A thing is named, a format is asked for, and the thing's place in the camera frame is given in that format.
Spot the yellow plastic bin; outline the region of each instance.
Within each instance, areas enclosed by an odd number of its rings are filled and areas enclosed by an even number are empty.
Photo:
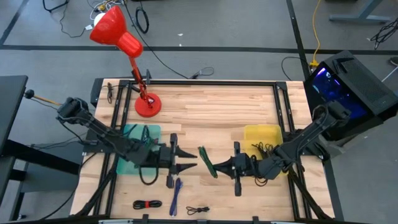
[[[256,155],[257,159],[262,159],[260,152],[253,145],[263,143],[271,144],[274,147],[283,143],[282,131],[279,125],[258,124],[246,125],[244,127],[244,141],[242,151],[249,157]]]

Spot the blue cable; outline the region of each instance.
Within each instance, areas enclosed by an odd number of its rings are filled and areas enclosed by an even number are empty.
[[[178,178],[175,181],[173,202],[172,202],[172,205],[170,206],[170,213],[169,214],[172,217],[177,215],[177,197],[178,197],[178,193],[180,192],[181,188],[182,188],[182,181],[181,181],[180,178]]]

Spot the yellow cable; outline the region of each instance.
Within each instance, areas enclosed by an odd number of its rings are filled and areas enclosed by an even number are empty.
[[[313,15],[312,15],[312,29],[313,29],[313,34],[315,35],[315,38],[316,38],[316,40],[318,42],[318,47],[315,50],[315,52],[313,53],[312,62],[310,63],[311,66],[318,66],[319,65],[319,63],[316,60],[316,56],[317,56],[317,52],[318,52],[319,48],[321,47],[321,42],[318,39],[317,29],[315,28],[315,14],[317,13],[317,10],[318,10],[318,7],[319,7],[320,3],[321,3],[321,0],[318,0],[318,4],[315,7],[315,10],[314,10]]]

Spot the red desk lamp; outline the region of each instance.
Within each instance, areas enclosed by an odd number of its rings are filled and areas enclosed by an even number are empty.
[[[90,39],[99,44],[116,45],[129,56],[134,79],[139,84],[140,98],[135,108],[139,115],[150,118],[155,116],[162,107],[160,98],[154,93],[147,93],[146,84],[142,81],[135,58],[143,51],[142,44],[127,31],[126,21],[119,6],[112,7],[106,14],[95,18],[95,27]]]

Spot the small black object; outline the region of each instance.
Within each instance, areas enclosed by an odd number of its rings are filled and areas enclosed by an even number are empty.
[[[54,10],[56,10],[56,9],[58,9],[58,8],[60,8],[60,7],[62,7],[62,6],[64,6],[64,5],[66,5],[66,4],[68,4],[68,3],[69,3],[69,0],[65,0],[64,3],[62,3],[62,4],[58,5],[58,6],[55,6],[55,7],[53,7],[52,9],[47,9],[47,8],[45,7],[45,1],[43,0],[43,8],[44,8],[47,12],[51,13],[52,11],[54,11]]]
[[[188,215],[193,215],[195,213],[200,213],[200,212],[208,212],[210,211],[209,207],[203,207],[203,208],[193,208],[193,207],[187,207],[187,214]]]
[[[33,90],[26,90],[24,93],[24,97],[27,99],[31,99],[33,96],[35,96],[35,91]]]
[[[133,209],[143,209],[143,208],[159,208],[162,206],[162,202],[160,200],[151,200],[151,201],[144,201],[144,200],[136,200],[132,203]]]

